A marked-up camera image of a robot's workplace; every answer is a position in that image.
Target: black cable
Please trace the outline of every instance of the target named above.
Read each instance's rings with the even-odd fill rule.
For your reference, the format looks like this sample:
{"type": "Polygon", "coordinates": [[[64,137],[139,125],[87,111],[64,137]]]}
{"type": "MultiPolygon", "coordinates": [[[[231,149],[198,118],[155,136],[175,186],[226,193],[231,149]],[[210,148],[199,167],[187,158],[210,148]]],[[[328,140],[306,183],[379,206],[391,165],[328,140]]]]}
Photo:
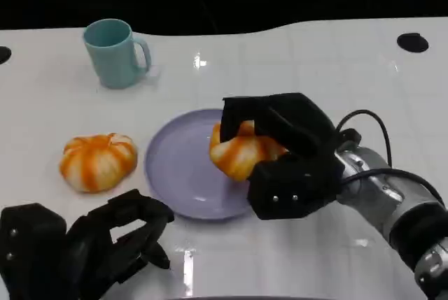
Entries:
{"type": "Polygon", "coordinates": [[[389,134],[387,133],[386,125],[384,124],[382,119],[376,113],[374,113],[370,110],[365,110],[365,109],[355,110],[354,112],[349,113],[347,116],[345,116],[344,118],[341,119],[341,121],[339,122],[339,124],[336,127],[336,132],[339,133],[341,131],[341,128],[344,126],[344,124],[347,123],[351,118],[353,118],[357,115],[369,115],[370,117],[373,117],[378,122],[378,124],[381,127],[381,130],[383,132],[384,141],[386,143],[387,163],[390,166],[390,168],[389,169],[370,169],[368,171],[362,171],[353,176],[349,176],[348,178],[345,178],[343,181],[341,181],[341,186],[348,185],[349,183],[352,183],[357,180],[369,178],[370,176],[378,176],[378,175],[396,176],[399,178],[406,178],[408,180],[412,180],[412,181],[424,186],[443,206],[445,206],[439,192],[428,181],[423,179],[421,176],[418,176],[417,174],[403,171],[401,169],[393,169],[392,168],[392,151],[391,151],[391,141],[389,139],[389,134]]]}
{"type": "Polygon", "coordinates": [[[405,179],[412,180],[416,183],[419,183],[420,185],[424,186],[443,206],[445,206],[439,192],[428,181],[423,179],[421,176],[418,176],[417,174],[413,174],[413,173],[407,172],[407,171],[402,171],[401,169],[370,169],[368,171],[363,171],[363,172],[354,174],[352,176],[349,176],[348,178],[345,178],[344,180],[341,181],[341,186],[348,185],[349,183],[352,183],[353,181],[357,181],[357,180],[364,179],[364,178],[369,178],[370,176],[378,176],[378,175],[396,176],[399,178],[405,178],[405,179]]]}
{"type": "Polygon", "coordinates": [[[339,133],[344,124],[357,115],[369,115],[378,122],[379,126],[381,127],[381,130],[383,131],[384,142],[386,143],[387,164],[390,167],[392,167],[392,151],[391,151],[391,141],[389,139],[389,134],[387,133],[386,125],[383,123],[382,119],[376,113],[365,109],[355,110],[354,112],[349,113],[347,116],[341,119],[341,121],[336,127],[336,132],[339,133]]]}

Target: mug handle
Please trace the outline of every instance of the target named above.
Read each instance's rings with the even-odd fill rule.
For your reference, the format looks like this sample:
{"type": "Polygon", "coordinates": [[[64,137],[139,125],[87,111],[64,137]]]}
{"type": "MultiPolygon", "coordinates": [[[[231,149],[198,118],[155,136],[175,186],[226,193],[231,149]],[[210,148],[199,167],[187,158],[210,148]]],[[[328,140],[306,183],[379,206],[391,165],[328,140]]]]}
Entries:
{"type": "Polygon", "coordinates": [[[145,40],[140,39],[140,38],[133,38],[132,41],[134,41],[134,43],[139,45],[141,47],[141,49],[143,50],[143,55],[145,56],[146,66],[143,67],[142,69],[145,73],[148,73],[149,67],[151,65],[151,55],[149,54],[148,44],[146,43],[145,40]]]}

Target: teal mug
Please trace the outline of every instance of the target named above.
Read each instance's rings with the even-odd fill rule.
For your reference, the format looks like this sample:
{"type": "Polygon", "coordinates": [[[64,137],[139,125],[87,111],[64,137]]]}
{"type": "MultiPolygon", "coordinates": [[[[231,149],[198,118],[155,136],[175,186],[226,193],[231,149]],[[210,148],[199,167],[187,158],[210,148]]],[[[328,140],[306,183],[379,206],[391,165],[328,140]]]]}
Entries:
{"type": "Polygon", "coordinates": [[[93,22],[85,28],[83,39],[93,68],[105,87],[129,87],[149,71],[151,56],[148,45],[143,39],[133,38],[131,27],[122,20],[103,19],[93,22]],[[143,49],[145,67],[140,67],[137,62],[135,43],[143,49]]]}

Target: toy pumpkin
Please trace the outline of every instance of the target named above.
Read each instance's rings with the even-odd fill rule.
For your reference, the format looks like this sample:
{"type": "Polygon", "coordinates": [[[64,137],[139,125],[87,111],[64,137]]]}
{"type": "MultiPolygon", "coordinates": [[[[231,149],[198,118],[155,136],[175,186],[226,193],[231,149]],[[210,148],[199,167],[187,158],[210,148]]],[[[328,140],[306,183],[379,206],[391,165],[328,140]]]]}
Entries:
{"type": "Polygon", "coordinates": [[[213,127],[209,146],[210,160],[236,181],[246,180],[258,162],[277,160],[287,152],[274,139],[256,136],[253,121],[242,122],[237,135],[225,143],[221,143],[220,128],[220,123],[213,127]]]}
{"type": "Polygon", "coordinates": [[[79,192],[96,193],[115,187],[137,165],[137,148],[121,134],[75,137],[64,148],[59,170],[79,192]]]}

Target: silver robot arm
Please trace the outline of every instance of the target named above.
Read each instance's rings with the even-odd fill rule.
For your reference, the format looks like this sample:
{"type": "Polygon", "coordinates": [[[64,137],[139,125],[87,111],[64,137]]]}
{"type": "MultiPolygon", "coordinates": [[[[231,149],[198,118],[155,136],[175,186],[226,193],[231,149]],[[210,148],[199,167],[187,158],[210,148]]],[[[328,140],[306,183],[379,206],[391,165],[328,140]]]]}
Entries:
{"type": "MultiPolygon", "coordinates": [[[[345,167],[343,178],[390,168],[378,153],[355,143],[335,155],[345,167]]],[[[349,183],[337,200],[356,209],[398,251],[430,299],[448,300],[448,236],[431,228],[446,210],[427,188],[408,178],[377,175],[349,183]],[[431,244],[424,251],[425,243],[411,243],[428,232],[432,238],[426,245],[431,244]]]]}

